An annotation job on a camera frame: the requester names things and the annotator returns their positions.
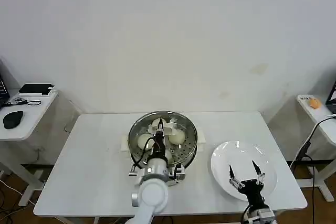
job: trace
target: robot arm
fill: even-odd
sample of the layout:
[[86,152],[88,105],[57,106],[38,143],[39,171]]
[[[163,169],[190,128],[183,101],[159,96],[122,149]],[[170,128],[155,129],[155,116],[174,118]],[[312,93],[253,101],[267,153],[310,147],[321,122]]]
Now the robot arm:
[[134,218],[126,222],[127,224],[151,223],[153,214],[162,211],[168,202],[168,186],[165,182],[170,180],[171,176],[165,157],[162,119],[153,139],[155,144],[152,148],[152,154],[147,160],[147,167],[138,173],[135,171],[129,173],[130,176],[137,176],[135,186],[139,189],[132,194],[132,205],[139,207],[139,209]]
[[235,174],[230,166],[230,184],[233,185],[238,192],[246,195],[249,203],[249,217],[244,216],[242,223],[253,224],[276,224],[273,211],[264,203],[264,198],[260,194],[264,187],[265,173],[262,173],[259,166],[252,161],[254,169],[258,175],[256,179],[250,179],[240,182],[235,178]]

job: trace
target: laptop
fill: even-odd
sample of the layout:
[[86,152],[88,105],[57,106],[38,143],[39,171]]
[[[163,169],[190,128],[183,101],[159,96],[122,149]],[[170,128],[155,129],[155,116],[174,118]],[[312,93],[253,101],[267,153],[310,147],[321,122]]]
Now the laptop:
[[10,98],[10,95],[8,93],[8,90],[5,86],[4,81],[2,80],[0,76],[0,109],[9,100],[9,98]]

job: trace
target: orange object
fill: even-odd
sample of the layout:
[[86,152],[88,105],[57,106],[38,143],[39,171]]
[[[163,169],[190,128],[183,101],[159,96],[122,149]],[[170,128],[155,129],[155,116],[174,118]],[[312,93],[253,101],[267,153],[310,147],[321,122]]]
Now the orange object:
[[320,102],[319,99],[311,98],[309,100],[309,106],[311,106],[314,109],[318,109],[319,107],[322,106],[322,103]]

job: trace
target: white plate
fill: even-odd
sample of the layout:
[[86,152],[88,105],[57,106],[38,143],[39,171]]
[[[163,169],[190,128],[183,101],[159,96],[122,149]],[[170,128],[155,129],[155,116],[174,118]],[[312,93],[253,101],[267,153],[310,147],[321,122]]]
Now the white plate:
[[252,160],[265,173],[264,188],[261,194],[269,196],[277,184],[277,174],[268,157],[258,147],[242,141],[230,141],[217,147],[211,157],[211,170],[219,185],[235,198],[247,201],[245,195],[239,193],[230,183],[229,165],[235,177],[240,181],[257,178]]

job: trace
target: black mouse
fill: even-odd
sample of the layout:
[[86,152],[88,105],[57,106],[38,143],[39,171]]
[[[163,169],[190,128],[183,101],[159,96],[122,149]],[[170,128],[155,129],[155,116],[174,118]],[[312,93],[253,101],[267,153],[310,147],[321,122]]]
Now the black mouse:
[[18,126],[21,122],[23,116],[23,111],[14,111],[4,117],[4,127],[5,129],[13,129]]

